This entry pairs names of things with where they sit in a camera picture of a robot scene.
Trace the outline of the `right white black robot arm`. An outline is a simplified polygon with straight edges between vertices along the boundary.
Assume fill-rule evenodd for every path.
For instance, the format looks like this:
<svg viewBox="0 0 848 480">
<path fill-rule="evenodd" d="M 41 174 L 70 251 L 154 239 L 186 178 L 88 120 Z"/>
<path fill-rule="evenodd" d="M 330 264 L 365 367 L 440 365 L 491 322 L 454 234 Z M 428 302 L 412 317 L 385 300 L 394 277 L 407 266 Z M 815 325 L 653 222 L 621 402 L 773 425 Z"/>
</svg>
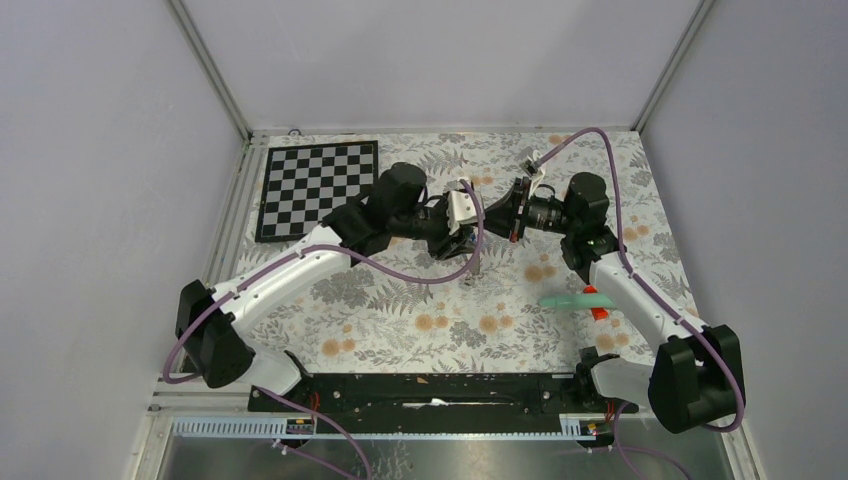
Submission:
<svg viewBox="0 0 848 480">
<path fill-rule="evenodd" d="M 563 199 L 533 195 L 531 181 L 524 177 L 485 210 L 486 231 L 512 242 L 527 229 L 561 235 L 566 265 L 612 302 L 654 354 L 653 363 L 646 365 L 584 350 L 576 367 L 575 402 L 589 412 L 612 399 L 648 407 L 671 433 L 714 429 L 725 417 L 737 427 L 745 410 L 737 335 L 726 325 L 711 327 L 675 306 L 635 268 L 607 224 L 609 205 L 605 181 L 578 173 Z"/>
</svg>

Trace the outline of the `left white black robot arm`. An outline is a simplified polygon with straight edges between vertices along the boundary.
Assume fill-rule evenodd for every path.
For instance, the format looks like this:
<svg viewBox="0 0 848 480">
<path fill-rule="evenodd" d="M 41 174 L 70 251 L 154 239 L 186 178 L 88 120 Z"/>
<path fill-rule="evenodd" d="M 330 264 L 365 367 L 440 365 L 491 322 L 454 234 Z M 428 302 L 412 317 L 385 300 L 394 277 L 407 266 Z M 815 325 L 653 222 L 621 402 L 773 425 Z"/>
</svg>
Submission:
<svg viewBox="0 0 848 480">
<path fill-rule="evenodd" d="M 430 242 L 437 257 L 469 253 L 471 262 L 478 261 L 484 208 L 472 184 L 466 179 L 460 183 L 460 189 L 439 196 L 430 208 L 424 196 L 425 173 L 415 165 L 396 163 L 269 262 L 212 287 L 199 280 L 185 285 L 179 296 L 177 343 L 166 359 L 164 381 L 175 385 L 200 378 L 211 389 L 242 382 L 272 391 L 285 410 L 304 407 L 311 387 L 296 362 L 249 346 L 248 334 L 284 302 L 360 264 L 422 285 L 464 275 L 471 263 L 453 274 L 418 279 L 372 258 L 398 237 Z"/>
</svg>

